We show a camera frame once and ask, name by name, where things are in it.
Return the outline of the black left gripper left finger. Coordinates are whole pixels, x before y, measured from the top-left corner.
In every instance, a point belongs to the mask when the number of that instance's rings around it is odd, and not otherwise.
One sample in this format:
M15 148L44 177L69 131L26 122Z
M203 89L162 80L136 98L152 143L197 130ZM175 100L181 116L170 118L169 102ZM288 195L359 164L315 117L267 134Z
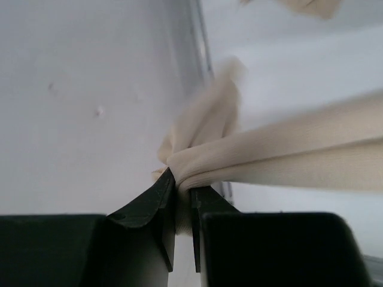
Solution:
M174 266L171 171L110 215L1 217L2 286L167 286Z

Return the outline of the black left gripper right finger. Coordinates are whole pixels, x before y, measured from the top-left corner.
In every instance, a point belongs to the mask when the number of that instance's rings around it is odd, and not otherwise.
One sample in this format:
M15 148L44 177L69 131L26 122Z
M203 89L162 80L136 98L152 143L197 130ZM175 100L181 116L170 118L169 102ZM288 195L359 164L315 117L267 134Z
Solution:
M203 286L371 286L351 229L328 212L243 213L211 187L190 191Z

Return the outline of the beige trousers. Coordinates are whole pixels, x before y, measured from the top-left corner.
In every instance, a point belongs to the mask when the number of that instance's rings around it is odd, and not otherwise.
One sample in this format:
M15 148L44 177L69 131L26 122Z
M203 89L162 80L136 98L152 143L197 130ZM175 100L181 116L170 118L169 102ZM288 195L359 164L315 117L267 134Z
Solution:
M175 228L192 231L189 191L216 182L282 195L243 205L364 211L382 202L382 2L201 1L215 78L158 151L178 188Z

